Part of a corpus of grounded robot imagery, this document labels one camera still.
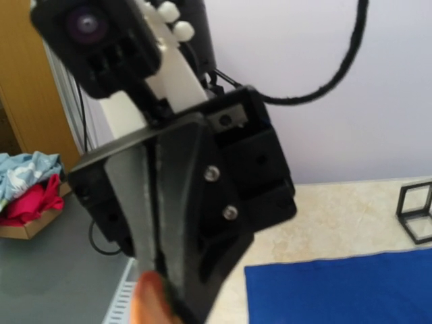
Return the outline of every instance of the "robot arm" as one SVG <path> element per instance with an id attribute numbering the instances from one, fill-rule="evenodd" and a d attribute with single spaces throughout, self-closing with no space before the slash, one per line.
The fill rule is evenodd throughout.
<path id="1" fill-rule="evenodd" d="M 203 2 L 178 2 L 41 0 L 31 17 L 90 96 L 123 90 L 148 121 L 83 156 L 69 183 L 105 237 L 164 278 L 189 324 L 205 321 L 254 233 L 296 205 L 261 95 L 207 83 Z"/>

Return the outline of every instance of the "marble tabletop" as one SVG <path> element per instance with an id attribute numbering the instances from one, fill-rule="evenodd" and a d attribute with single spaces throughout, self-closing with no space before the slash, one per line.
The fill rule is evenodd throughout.
<path id="1" fill-rule="evenodd" d="M 247 265 L 416 248 L 395 212 L 401 186 L 417 180 L 297 186 L 297 216 L 256 234 L 254 244 L 225 282 L 208 323 L 248 322 L 244 276 Z M 426 194 L 424 190 L 413 192 L 406 207 L 424 205 Z M 416 231 L 432 234 L 432 222 L 414 226 Z"/>

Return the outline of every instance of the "blue cloth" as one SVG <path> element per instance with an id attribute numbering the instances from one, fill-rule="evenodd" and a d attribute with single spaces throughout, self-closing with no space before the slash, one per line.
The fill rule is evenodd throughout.
<path id="1" fill-rule="evenodd" d="M 60 156 L 20 154 L 10 157 L 0 153 L 0 212 L 33 185 L 48 180 L 53 174 L 63 175 Z"/>
<path id="2" fill-rule="evenodd" d="M 247 267 L 250 324 L 432 323 L 432 250 Z"/>

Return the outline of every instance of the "pile of clothes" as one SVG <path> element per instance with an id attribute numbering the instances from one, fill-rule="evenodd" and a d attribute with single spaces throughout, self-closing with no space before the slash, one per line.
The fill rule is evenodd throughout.
<path id="1" fill-rule="evenodd" d="M 48 209 L 63 209 L 59 155 L 0 153 L 0 226 L 24 226 Z"/>

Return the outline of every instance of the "black cable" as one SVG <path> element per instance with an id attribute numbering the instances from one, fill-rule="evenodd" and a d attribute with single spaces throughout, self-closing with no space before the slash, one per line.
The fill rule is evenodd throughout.
<path id="1" fill-rule="evenodd" d="M 264 102 L 271 105 L 281 105 L 281 106 L 302 105 L 305 103 L 310 103 L 312 101 L 315 101 L 325 96 L 330 91 L 332 91 L 345 78 L 354 60 L 356 59 L 358 50 L 360 49 L 360 46 L 362 44 L 363 35 L 365 33 L 368 6 L 369 6 L 369 0 L 358 0 L 356 24 L 354 26 L 354 30 L 351 35 L 350 47 L 348 49 L 348 52 L 345 54 L 345 58 L 342 61 L 339 70 L 336 72 L 334 77 L 326 85 L 321 86 L 315 92 L 312 92 L 308 95 L 301 96 L 301 97 L 273 98 L 262 94 Z M 231 79 L 223 72 L 219 70 L 216 70 L 215 72 L 220 78 L 224 79 L 232 86 L 236 88 L 241 86 L 240 83 Z"/>
<path id="2" fill-rule="evenodd" d="M 101 250 L 95 243 L 95 239 L 93 238 L 93 229 L 95 228 L 95 221 L 92 220 L 90 227 L 88 229 L 88 240 L 90 241 L 90 245 L 92 246 L 92 248 L 94 248 L 97 252 L 101 253 L 102 255 L 105 255 L 107 257 L 112 257 L 114 255 L 120 254 L 122 252 L 122 250 L 119 248 L 116 251 L 113 252 L 107 252 L 104 250 Z"/>
<path id="3" fill-rule="evenodd" d="M 88 153 L 88 132 L 87 132 L 87 118 L 86 118 L 86 110 L 84 106 L 84 99 L 82 98 L 82 91 L 80 88 L 80 85 L 77 80 L 75 80 L 76 88 L 78 91 L 78 96 L 80 98 L 80 109 L 81 109 L 81 121 L 82 121 L 82 127 L 84 128 L 84 152 Z M 114 255 L 117 255 L 122 252 L 121 249 L 113 252 L 107 252 L 104 250 L 101 250 L 95 243 L 95 239 L 93 238 L 93 229 L 95 228 L 95 221 L 92 220 L 90 223 L 90 227 L 88 228 L 88 241 L 90 242 L 90 245 L 92 248 L 94 248 L 97 252 L 101 253 L 102 255 L 106 255 L 108 257 L 112 257 Z"/>

